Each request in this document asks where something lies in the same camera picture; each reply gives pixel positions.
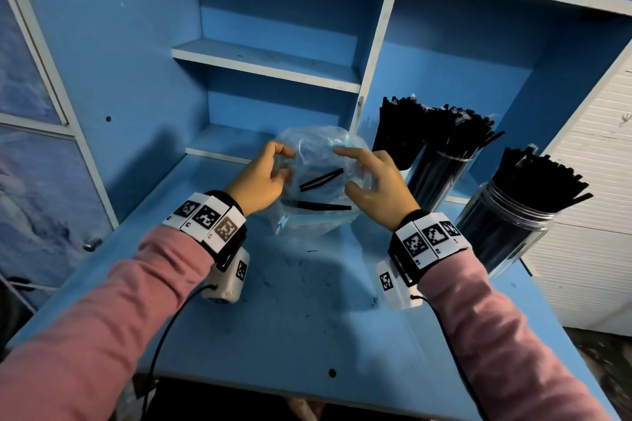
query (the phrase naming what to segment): pink sleeve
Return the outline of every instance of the pink sleeve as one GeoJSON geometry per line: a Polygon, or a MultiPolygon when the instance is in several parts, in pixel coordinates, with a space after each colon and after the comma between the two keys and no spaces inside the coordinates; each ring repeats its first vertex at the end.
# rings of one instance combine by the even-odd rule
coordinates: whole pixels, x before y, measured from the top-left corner
{"type": "Polygon", "coordinates": [[[586,385],[492,288],[471,250],[443,260],[419,290],[438,311],[465,376],[493,421],[608,420],[586,385]]]}
{"type": "Polygon", "coordinates": [[[209,272],[188,235],[153,228],[133,260],[0,364],[7,420],[105,420],[147,343],[209,272]]]}

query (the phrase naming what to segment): pink long-sleeve shirt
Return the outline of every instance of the pink long-sleeve shirt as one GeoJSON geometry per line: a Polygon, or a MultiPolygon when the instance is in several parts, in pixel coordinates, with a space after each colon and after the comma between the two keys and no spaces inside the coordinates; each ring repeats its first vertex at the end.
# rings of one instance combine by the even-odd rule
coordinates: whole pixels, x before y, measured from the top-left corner
{"type": "MultiPolygon", "coordinates": [[[[138,254],[48,329],[0,364],[0,413],[11,421],[106,420],[150,339],[209,272],[188,235],[153,228],[138,254]]],[[[419,284],[491,420],[609,419],[494,290],[470,250],[433,267],[419,284]]]]}

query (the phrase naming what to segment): wristband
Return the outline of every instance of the wristband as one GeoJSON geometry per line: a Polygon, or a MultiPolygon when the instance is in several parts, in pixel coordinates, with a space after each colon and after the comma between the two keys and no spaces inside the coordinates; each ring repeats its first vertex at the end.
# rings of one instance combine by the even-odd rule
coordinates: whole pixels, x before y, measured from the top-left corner
{"type": "Polygon", "coordinates": [[[194,193],[163,222],[197,241],[225,271],[246,239],[241,207],[224,192],[194,193]]]}
{"type": "Polygon", "coordinates": [[[414,286],[439,261],[468,248],[470,243],[446,215],[430,213],[395,231],[389,255],[406,286],[414,286]]]}

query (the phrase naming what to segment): cabinet door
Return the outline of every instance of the cabinet door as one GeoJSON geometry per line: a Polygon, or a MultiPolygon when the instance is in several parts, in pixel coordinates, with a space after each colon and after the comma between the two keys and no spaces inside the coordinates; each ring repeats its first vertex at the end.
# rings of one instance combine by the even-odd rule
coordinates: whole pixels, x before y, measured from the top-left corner
{"type": "Polygon", "coordinates": [[[0,271],[60,287],[111,225],[74,140],[0,127],[0,271]]]}
{"type": "Polygon", "coordinates": [[[60,123],[8,0],[0,0],[0,113],[60,123]]]}

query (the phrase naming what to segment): person's right hand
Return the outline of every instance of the person's right hand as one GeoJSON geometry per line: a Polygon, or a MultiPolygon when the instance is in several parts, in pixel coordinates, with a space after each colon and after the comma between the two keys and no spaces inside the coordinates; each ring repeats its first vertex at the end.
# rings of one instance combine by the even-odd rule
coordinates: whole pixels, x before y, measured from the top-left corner
{"type": "Polygon", "coordinates": [[[419,210],[388,153],[348,147],[336,147],[334,153],[357,160],[373,175],[377,183],[375,191],[364,190],[354,182],[344,187],[344,193],[371,219],[394,232],[406,215],[419,210]]]}

